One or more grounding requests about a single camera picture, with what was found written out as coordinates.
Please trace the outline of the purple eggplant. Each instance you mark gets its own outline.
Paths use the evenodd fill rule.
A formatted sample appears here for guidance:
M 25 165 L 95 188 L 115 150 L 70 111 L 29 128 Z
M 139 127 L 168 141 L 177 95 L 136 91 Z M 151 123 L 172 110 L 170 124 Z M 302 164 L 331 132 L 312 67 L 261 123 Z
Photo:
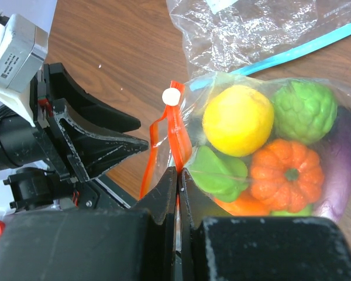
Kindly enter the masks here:
M 314 215 L 337 222 L 351 195 L 351 108 L 339 106 L 332 129 L 315 145 L 325 175 Z

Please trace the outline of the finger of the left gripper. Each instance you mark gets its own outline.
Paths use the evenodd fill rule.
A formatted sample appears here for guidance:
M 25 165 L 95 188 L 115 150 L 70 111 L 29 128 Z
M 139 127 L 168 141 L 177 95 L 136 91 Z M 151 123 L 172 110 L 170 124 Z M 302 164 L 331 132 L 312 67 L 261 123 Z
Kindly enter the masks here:
M 141 127 L 139 119 L 87 93 L 62 63 L 48 65 L 48 82 L 52 101 L 65 99 L 80 116 L 98 127 L 116 132 L 130 132 Z
M 65 99 L 53 103 L 53 118 L 71 153 L 67 160 L 79 182 L 96 179 L 149 148 L 143 139 L 94 125 Z

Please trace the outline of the small orange tangerine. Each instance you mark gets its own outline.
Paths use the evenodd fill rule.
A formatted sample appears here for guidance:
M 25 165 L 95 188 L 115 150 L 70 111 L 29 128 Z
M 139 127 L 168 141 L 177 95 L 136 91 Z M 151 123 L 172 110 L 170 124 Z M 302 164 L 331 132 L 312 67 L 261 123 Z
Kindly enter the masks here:
M 222 209 L 234 216 L 268 216 L 270 210 L 260 200 L 255 199 L 251 196 L 250 192 L 245 190 L 241 192 L 238 198 L 231 202 L 226 203 L 224 201 L 214 199 Z

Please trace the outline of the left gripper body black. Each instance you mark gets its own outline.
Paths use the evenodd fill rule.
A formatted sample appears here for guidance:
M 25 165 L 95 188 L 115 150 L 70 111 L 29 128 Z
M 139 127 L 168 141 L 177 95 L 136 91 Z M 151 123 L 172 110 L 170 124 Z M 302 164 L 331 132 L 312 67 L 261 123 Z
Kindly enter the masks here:
M 69 106 L 66 95 L 56 96 L 52 85 L 66 89 L 74 80 L 61 63 L 45 64 L 26 83 L 23 92 L 0 86 L 0 172 L 45 162 L 62 181 L 75 181 L 71 135 L 60 124 L 56 102 Z

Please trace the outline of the yellow lemon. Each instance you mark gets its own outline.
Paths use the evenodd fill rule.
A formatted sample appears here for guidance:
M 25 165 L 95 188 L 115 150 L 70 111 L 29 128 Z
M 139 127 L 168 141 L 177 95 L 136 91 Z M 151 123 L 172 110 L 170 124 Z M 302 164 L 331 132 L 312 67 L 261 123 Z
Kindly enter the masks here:
M 218 151 L 247 156 L 268 140 L 274 124 L 274 107 L 261 92 L 245 85 L 223 90 L 207 105 L 202 128 Z

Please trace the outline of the orange toy pumpkin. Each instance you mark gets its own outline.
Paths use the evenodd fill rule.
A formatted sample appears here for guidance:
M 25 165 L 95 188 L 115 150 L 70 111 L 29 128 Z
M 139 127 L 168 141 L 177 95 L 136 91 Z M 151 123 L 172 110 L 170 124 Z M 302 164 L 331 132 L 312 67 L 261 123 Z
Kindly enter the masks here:
M 321 198 L 325 175 L 316 151 L 275 139 L 257 150 L 249 169 L 250 193 L 270 211 L 298 213 Z

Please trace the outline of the green toy pepper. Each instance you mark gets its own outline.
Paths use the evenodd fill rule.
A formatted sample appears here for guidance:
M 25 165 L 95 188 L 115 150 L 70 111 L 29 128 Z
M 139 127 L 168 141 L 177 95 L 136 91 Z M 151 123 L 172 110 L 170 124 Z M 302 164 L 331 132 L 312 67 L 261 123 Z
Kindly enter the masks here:
M 231 203 L 248 188 L 248 169 L 240 158 L 200 146 L 187 169 L 195 184 L 220 201 Z

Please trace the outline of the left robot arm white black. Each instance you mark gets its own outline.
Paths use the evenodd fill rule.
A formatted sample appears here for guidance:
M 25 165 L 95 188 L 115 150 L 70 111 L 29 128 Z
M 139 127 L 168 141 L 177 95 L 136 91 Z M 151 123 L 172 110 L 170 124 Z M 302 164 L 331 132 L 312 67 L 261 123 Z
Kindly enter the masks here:
M 125 208 L 106 173 L 148 149 L 131 136 L 140 121 L 87 93 L 60 63 L 45 64 L 29 88 L 30 124 L 0 106 L 0 216 L 68 198 L 78 208 Z

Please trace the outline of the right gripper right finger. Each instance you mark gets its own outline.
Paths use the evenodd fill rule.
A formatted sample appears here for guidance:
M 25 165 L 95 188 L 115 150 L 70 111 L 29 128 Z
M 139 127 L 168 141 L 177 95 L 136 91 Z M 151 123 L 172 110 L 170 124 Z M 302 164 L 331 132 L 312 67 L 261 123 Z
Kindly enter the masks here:
M 351 280 L 351 250 L 323 217 L 235 217 L 178 178 L 184 280 Z

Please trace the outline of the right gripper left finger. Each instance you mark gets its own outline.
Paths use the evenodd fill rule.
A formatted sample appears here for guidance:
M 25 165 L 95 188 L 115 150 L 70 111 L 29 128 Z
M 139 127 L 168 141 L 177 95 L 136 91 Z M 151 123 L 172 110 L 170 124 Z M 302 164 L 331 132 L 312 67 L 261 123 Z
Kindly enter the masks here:
M 132 208 L 17 215 L 0 239 L 0 280 L 173 280 L 177 171 Z

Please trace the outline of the clear bag orange zipper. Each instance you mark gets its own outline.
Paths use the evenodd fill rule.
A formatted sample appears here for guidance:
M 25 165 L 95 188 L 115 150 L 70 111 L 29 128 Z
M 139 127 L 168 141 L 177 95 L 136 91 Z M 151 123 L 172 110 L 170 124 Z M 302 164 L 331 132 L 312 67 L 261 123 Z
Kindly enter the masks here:
M 351 88 L 214 72 L 172 81 L 161 98 L 142 196 L 173 166 L 232 215 L 342 217 L 351 196 Z

